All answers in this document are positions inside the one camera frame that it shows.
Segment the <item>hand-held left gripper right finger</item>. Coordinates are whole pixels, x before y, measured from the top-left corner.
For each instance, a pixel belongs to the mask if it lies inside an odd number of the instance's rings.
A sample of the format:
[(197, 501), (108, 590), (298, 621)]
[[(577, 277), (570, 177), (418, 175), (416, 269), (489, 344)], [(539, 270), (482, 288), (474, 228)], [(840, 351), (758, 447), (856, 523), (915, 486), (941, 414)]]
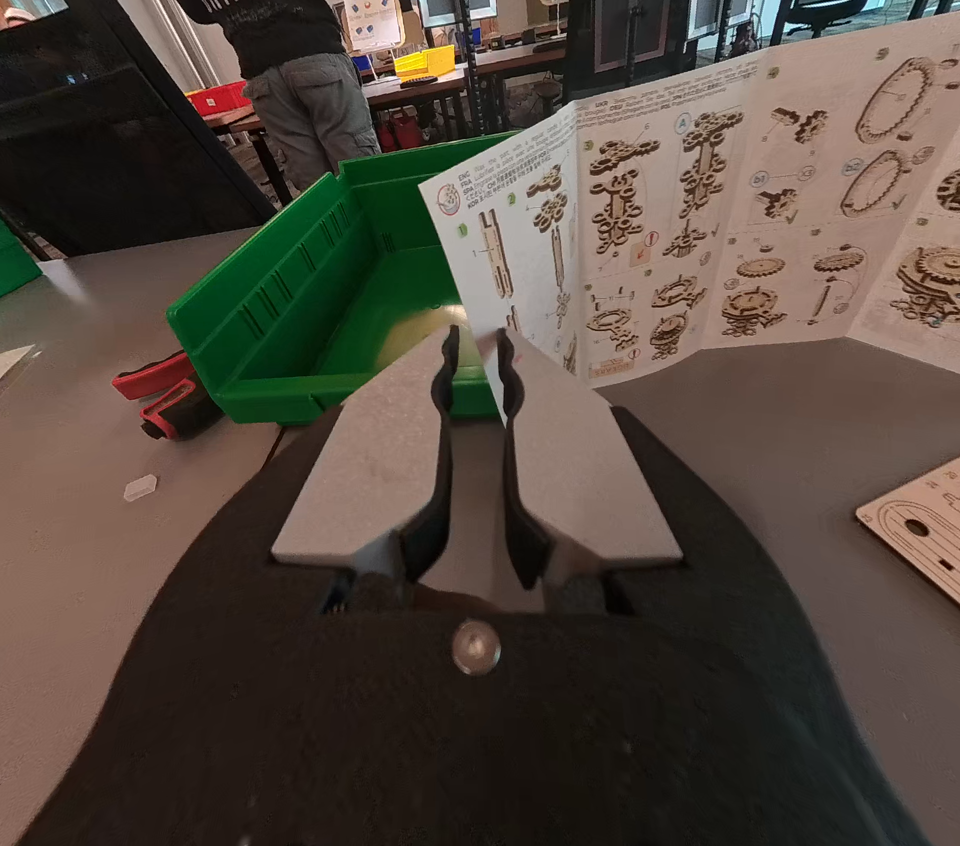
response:
[(503, 522), (521, 587), (672, 567), (683, 552), (613, 409), (510, 327), (496, 334)]

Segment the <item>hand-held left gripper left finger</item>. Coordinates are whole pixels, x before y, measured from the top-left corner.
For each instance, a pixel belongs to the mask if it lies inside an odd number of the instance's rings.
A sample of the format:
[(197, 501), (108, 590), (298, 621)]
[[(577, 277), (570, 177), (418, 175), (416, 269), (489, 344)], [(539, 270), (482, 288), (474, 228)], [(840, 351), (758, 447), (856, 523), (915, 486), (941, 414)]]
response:
[(284, 565), (418, 582), (450, 538), (460, 328), (438, 328), (343, 403), (270, 549)]

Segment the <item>assembly instruction leaflet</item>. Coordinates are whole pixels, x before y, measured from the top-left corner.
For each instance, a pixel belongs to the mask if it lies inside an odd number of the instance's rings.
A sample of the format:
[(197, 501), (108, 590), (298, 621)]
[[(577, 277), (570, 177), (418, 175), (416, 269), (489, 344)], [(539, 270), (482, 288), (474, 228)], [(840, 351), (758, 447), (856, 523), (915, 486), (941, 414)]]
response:
[(598, 390), (854, 339), (958, 373), (958, 12), (574, 100), (418, 189), (500, 417), (497, 333)]

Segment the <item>green plastic bin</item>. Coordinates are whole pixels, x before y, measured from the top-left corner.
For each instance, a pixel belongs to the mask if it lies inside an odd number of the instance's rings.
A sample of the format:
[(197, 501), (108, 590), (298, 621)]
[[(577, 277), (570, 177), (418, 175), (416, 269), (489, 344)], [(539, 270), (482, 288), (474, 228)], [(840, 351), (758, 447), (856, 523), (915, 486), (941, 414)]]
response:
[(7, 296), (42, 276), (33, 254), (1, 220), (0, 296)]
[(302, 426), (444, 326), (461, 330), (456, 418), (497, 406), (421, 183), (509, 132), (344, 162), (168, 307), (236, 423)]

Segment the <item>red black hand tool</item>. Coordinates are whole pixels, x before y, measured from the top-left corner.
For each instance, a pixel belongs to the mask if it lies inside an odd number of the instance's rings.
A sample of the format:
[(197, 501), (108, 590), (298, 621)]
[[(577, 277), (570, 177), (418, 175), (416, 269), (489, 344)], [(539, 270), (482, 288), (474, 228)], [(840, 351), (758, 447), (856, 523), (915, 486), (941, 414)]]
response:
[(225, 415), (183, 349), (119, 372), (111, 385), (127, 401), (144, 402), (140, 428), (153, 440), (193, 439)]

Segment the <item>wooden sheet with oval outline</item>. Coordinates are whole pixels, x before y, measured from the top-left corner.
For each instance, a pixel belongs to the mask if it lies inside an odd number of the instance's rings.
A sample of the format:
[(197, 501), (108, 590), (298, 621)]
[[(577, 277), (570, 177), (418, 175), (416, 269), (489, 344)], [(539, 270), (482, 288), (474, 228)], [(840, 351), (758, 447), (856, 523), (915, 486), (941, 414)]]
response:
[(858, 523), (959, 604), (959, 460), (954, 458), (855, 511)]

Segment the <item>red plastic bin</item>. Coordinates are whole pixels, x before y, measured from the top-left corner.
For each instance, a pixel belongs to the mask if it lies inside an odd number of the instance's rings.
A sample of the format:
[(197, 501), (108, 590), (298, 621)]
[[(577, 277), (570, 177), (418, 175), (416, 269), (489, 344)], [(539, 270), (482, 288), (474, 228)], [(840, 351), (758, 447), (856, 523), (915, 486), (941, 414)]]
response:
[(218, 116), (252, 106), (244, 95), (245, 86), (243, 80), (217, 84), (186, 92), (185, 97), (201, 117)]

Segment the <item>black monitor back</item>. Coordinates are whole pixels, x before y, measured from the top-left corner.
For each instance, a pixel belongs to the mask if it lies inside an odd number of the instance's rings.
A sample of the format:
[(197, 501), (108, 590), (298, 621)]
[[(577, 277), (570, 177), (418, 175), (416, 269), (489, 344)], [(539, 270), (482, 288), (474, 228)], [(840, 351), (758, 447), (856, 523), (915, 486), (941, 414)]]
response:
[(118, 0), (2, 31), (1, 208), (67, 257), (255, 228), (276, 208)]

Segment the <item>yellow plastic bin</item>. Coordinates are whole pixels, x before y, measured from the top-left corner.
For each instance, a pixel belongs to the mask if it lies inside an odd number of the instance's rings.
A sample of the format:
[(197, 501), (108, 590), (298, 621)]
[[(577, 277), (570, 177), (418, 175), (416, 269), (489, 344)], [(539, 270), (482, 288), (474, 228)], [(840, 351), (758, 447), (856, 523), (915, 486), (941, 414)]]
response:
[(440, 78), (455, 72), (456, 67), (457, 51), (453, 44), (422, 49), (393, 60), (394, 73), (403, 82)]

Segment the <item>brown table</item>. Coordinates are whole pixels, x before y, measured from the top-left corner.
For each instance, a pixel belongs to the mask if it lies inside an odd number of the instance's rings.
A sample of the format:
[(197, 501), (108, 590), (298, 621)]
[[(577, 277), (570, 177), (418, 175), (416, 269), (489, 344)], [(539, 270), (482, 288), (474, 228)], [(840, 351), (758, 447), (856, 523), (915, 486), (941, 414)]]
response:
[[(486, 51), (476, 60), (479, 106), (481, 113), (490, 114), (485, 134), (510, 131), (507, 83), (524, 77), (543, 76), (559, 72), (566, 55), (566, 39), (561, 37), (550, 46), (534, 44), (514, 45)], [(402, 86), (399, 78), (386, 77), (363, 85), (368, 107), (373, 113), (433, 105), (439, 110), (442, 132), (450, 140), (473, 135), (470, 80), (467, 68), (459, 63), (434, 83)], [(265, 133), (259, 117), (251, 106), (214, 112), (202, 117), (203, 122), (218, 134)]]

